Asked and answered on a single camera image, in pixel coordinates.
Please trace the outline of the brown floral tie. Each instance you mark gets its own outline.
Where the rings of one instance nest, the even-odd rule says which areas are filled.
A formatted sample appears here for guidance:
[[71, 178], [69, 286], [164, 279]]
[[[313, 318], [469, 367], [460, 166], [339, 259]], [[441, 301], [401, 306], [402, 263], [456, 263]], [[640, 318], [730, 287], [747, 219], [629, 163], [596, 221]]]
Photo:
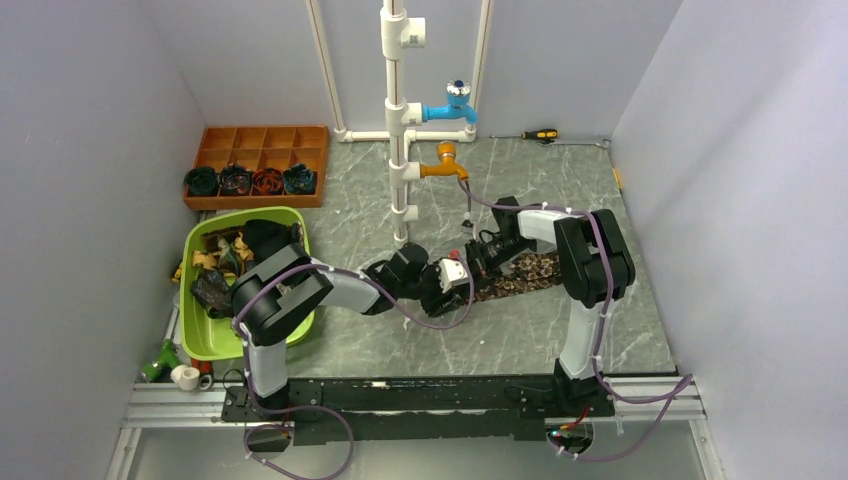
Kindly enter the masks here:
[[523, 253], [475, 280], [475, 302], [497, 300], [561, 286], [559, 255]]

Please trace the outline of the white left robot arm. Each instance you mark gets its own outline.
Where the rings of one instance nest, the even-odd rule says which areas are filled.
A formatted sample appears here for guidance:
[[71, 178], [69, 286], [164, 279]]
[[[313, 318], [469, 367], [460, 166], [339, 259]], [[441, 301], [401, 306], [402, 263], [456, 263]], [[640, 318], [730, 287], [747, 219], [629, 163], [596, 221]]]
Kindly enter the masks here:
[[374, 316], [419, 301], [436, 318], [469, 308], [478, 283], [461, 256], [432, 262], [427, 251], [407, 244], [389, 259], [352, 271], [325, 264], [298, 244], [257, 263], [231, 287], [232, 328], [245, 358], [248, 407], [264, 420], [289, 405], [287, 339], [319, 307]]

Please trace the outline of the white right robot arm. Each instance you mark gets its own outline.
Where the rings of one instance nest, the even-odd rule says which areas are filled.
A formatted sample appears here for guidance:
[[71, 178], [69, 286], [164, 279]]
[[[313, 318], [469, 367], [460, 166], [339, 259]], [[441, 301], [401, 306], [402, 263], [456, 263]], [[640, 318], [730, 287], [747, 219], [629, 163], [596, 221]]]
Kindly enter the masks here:
[[575, 213], [542, 204], [520, 206], [504, 197], [492, 207], [499, 230], [465, 245], [478, 285], [501, 275], [514, 257], [542, 244], [553, 246], [561, 283], [570, 298], [564, 347], [555, 362], [550, 398], [557, 411], [574, 415], [606, 400], [596, 371], [606, 322], [635, 280], [635, 265], [614, 213]]

